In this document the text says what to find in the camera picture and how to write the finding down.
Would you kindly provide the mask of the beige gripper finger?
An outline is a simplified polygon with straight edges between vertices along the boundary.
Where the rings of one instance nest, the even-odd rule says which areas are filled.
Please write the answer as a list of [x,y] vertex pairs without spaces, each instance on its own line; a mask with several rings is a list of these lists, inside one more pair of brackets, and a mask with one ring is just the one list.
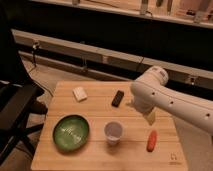
[[146,115],[146,120],[148,122],[149,125],[153,125],[156,119],[156,115],[155,112],[152,111],[149,114]]

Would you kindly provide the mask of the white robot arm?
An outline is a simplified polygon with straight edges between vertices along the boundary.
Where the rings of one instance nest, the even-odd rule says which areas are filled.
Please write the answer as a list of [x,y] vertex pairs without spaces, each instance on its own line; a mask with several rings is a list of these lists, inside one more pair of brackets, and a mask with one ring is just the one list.
[[144,115],[155,107],[165,110],[213,135],[213,101],[166,88],[168,73],[152,66],[130,85],[133,106]]

